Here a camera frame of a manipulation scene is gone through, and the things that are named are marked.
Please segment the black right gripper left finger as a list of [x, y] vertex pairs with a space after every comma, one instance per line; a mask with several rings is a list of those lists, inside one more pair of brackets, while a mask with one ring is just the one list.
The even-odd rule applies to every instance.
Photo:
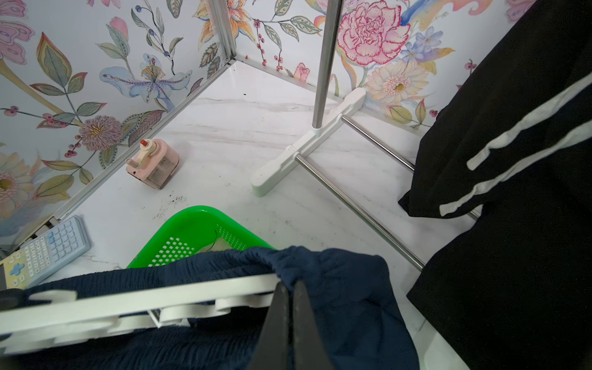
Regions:
[[249, 370], [288, 369], [291, 305], [288, 289], [279, 282], [263, 324]]

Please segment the white hanger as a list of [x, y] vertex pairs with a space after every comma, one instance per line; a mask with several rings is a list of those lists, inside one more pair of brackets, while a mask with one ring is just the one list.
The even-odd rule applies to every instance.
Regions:
[[75, 291], [43, 291], [31, 295], [33, 306], [1, 313], [1, 354], [186, 326], [191, 319], [220, 317], [234, 308], [267, 308], [279, 282], [275, 274], [262, 274], [94, 298], [78, 298]]

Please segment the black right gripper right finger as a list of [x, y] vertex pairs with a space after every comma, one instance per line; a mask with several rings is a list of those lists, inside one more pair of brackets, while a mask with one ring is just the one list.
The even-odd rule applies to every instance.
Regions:
[[335, 367], [325, 351], [305, 282], [295, 283], [292, 304], [294, 369], [333, 370]]

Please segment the navy blue shorts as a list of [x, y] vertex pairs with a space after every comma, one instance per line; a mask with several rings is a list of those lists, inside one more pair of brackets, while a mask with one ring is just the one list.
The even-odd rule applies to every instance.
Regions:
[[[197, 254], [169, 265], [106, 271], [49, 282], [80, 298], [275, 273], [288, 289], [304, 282], [325, 351], [337, 369], [417, 369], [419, 358], [399, 311], [382, 257], [341, 249], [248, 248]], [[239, 308], [188, 327], [12, 356], [22, 369], [245, 369], [267, 312]]]

